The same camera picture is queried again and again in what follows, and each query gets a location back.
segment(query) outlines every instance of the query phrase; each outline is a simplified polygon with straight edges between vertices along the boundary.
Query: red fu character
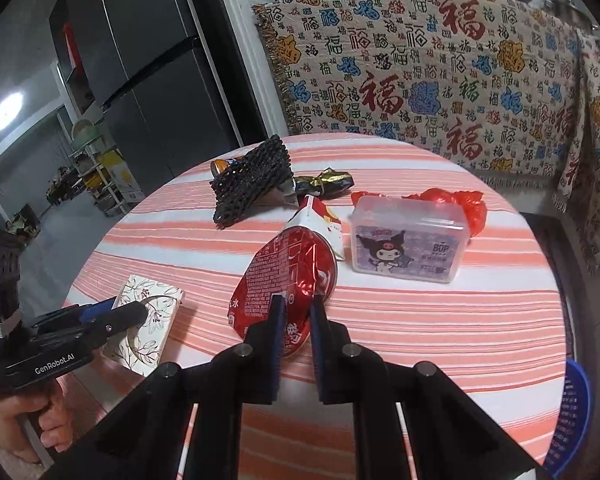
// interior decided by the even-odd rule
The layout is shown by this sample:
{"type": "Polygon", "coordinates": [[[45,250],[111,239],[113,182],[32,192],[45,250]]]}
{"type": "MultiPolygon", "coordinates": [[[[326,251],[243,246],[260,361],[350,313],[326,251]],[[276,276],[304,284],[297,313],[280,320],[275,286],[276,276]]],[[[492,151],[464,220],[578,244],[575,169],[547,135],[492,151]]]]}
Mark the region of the red fu character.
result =
{"type": "Polygon", "coordinates": [[[578,173],[579,165],[580,165],[580,157],[579,156],[569,162],[569,169],[567,170],[567,173],[564,174],[564,176],[567,179],[567,186],[571,185],[573,178],[578,173]]]}
{"type": "Polygon", "coordinates": [[[383,112],[394,115],[404,104],[403,98],[399,95],[394,95],[394,81],[398,79],[398,76],[392,74],[382,79],[379,89],[378,85],[374,82],[374,77],[374,74],[369,72],[369,70],[366,71],[366,80],[360,87],[360,93],[364,94],[362,104],[368,106],[372,112],[376,110],[376,104],[378,104],[383,112]]]}
{"type": "Polygon", "coordinates": [[[474,6],[478,4],[478,0],[469,0],[464,4],[460,4],[460,11],[458,12],[458,6],[454,3],[454,0],[445,0],[440,5],[440,13],[444,14],[444,20],[442,20],[443,27],[449,27],[454,34],[458,33],[458,27],[460,30],[471,38],[472,40],[479,40],[485,31],[484,23],[478,22],[475,19],[474,6]]]}
{"type": "Polygon", "coordinates": [[[462,121],[459,118],[456,118],[456,121],[456,126],[446,133],[446,138],[449,139],[446,148],[451,150],[453,155],[457,155],[459,150],[467,159],[474,160],[482,153],[482,145],[475,142],[478,139],[476,130],[480,129],[482,125],[474,124],[463,132],[462,121]]]}

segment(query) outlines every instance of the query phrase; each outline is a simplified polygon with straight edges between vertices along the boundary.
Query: human hand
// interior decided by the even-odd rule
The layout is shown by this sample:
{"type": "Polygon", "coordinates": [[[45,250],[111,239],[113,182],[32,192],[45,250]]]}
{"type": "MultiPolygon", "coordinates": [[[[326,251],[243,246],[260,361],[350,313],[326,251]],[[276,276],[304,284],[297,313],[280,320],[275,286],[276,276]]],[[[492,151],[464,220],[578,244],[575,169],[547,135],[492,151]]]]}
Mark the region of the human hand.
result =
{"type": "Polygon", "coordinates": [[[39,462],[29,440],[20,427],[17,416],[43,410],[38,419],[45,447],[62,452],[73,441],[72,418],[64,404],[62,388],[53,380],[43,389],[33,389],[12,396],[0,396],[0,447],[26,462],[39,462]]]}

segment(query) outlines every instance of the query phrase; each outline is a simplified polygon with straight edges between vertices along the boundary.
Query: round table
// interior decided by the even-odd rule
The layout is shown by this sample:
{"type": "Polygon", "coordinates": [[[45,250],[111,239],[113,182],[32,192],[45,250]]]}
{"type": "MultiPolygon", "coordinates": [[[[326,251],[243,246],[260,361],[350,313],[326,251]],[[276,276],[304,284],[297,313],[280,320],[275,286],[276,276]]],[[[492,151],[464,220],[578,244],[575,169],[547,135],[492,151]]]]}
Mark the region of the round table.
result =
{"type": "MultiPolygon", "coordinates": [[[[472,238],[448,285],[357,274],[338,263],[326,303],[353,341],[385,360],[435,362],[536,460],[554,433],[562,397],[565,336],[560,297],[549,265],[522,216],[463,168],[410,144],[357,134],[283,139],[297,174],[327,167],[349,171],[353,190],[401,196],[429,187],[480,190],[487,224],[472,238]]],[[[232,152],[245,153],[250,147],[232,152]]],[[[147,197],[98,245],[67,303],[115,296],[130,274],[182,288],[185,298],[162,360],[183,367],[208,362],[240,341],[227,323],[231,295],[255,252],[292,216],[263,210],[218,230],[208,162],[147,197]]],[[[327,201],[349,244],[349,196],[327,201]]],[[[62,380],[83,432],[139,380],[105,358],[62,380]]],[[[278,480],[353,479],[350,406],[318,402],[310,341],[283,361],[278,401],[245,405],[240,476],[278,480]]]]}

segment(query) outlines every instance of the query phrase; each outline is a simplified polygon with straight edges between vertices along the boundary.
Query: red plastic bag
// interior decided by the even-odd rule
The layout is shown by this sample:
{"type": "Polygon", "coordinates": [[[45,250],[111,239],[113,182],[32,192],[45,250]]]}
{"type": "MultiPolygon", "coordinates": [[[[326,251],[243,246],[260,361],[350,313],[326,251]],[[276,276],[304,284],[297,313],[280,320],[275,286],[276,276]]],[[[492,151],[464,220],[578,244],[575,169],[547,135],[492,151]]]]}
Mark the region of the red plastic bag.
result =
{"type": "Polygon", "coordinates": [[[487,205],[482,201],[482,193],[480,191],[456,191],[454,197],[464,211],[471,237],[480,234],[487,223],[487,205]]]}
{"type": "MultiPolygon", "coordinates": [[[[355,193],[351,193],[351,201],[353,202],[353,205],[355,206],[360,197],[364,195],[384,196],[379,193],[357,191],[355,193]]],[[[482,201],[482,192],[480,191],[456,191],[455,193],[451,193],[446,189],[431,187],[420,194],[415,193],[409,196],[403,196],[402,198],[459,205],[466,216],[471,238],[480,234],[487,221],[487,206],[482,201]]]]}
{"type": "Polygon", "coordinates": [[[356,191],[354,193],[351,193],[351,203],[353,204],[353,207],[358,205],[358,200],[360,200],[361,196],[365,196],[365,195],[371,195],[371,196],[386,196],[383,195],[381,193],[371,193],[369,191],[356,191]]]}

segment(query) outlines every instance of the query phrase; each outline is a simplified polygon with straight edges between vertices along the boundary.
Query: red snack bag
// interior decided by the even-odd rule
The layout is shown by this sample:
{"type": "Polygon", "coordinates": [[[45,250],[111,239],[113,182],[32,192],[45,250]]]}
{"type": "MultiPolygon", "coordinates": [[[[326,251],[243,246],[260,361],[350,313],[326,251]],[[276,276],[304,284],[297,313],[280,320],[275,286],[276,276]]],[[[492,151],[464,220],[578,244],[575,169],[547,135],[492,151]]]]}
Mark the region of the red snack bag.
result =
{"type": "Polygon", "coordinates": [[[267,319],[271,295],[284,294],[284,357],[289,356],[309,335],[314,294],[322,294],[326,300],[335,287],[337,272],[333,250],[322,235],[304,226],[288,227],[253,257],[229,303],[229,324],[244,338],[252,323],[267,319]]]}
{"type": "Polygon", "coordinates": [[[487,206],[482,201],[482,193],[480,191],[456,191],[454,197],[464,211],[469,224],[470,236],[473,238],[480,234],[487,223],[487,206]]]}

